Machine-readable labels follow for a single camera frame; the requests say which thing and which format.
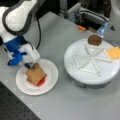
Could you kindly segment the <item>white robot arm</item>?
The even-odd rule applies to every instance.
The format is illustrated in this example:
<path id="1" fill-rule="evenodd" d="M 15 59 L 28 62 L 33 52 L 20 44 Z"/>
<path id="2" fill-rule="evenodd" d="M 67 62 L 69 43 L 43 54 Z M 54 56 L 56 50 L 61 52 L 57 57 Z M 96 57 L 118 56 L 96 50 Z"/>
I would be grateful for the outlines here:
<path id="1" fill-rule="evenodd" d="M 40 54 L 24 38 L 31 26 L 33 16 L 45 0 L 20 0 L 11 7 L 0 7 L 0 37 L 10 60 L 9 66 L 23 64 L 30 69 Z"/>

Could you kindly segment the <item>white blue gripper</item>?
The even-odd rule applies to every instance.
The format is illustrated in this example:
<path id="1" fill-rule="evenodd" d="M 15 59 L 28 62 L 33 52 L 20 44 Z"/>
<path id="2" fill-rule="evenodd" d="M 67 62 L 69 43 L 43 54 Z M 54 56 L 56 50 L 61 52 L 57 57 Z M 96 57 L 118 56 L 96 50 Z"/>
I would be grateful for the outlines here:
<path id="1" fill-rule="evenodd" d="M 4 45 L 7 49 L 8 56 L 10 57 L 8 62 L 9 66 L 26 63 L 24 66 L 27 69 L 30 69 L 30 66 L 27 63 L 34 63 L 40 58 L 40 54 L 36 48 L 30 42 L 26 41 L 23 36 L 7 41 Z M 32 68 L 36 68 L 36 66 L 37 63 L 32 64 Z"/>

